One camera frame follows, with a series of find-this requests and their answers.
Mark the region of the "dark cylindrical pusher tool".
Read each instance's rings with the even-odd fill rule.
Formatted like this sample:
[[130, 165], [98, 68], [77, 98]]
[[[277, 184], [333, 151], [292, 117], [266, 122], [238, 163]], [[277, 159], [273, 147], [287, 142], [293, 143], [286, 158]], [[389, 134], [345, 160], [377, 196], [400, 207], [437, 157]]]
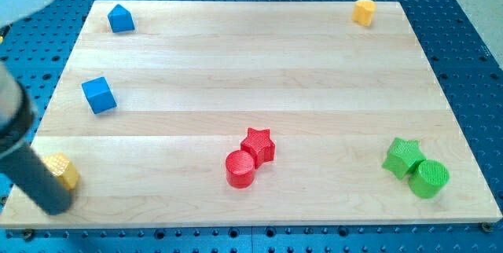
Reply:
[[72, 205], [72, 194], [49, 171], [26, 141], [1, 146], [1, 172], [48, 215]]

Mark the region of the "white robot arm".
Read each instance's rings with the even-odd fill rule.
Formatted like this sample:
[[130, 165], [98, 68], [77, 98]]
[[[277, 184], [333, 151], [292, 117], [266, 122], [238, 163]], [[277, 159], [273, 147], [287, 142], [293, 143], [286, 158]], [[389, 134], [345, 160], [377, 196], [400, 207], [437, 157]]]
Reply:
[[[1, 26], [6, 27], [45, 8], [54, 0], [1, 0]], [[71, 192], [62, 186], [25, 140], [36, 108], [28, 92], [1, 66], [1, 173], [48, 215], [65, 212]]]

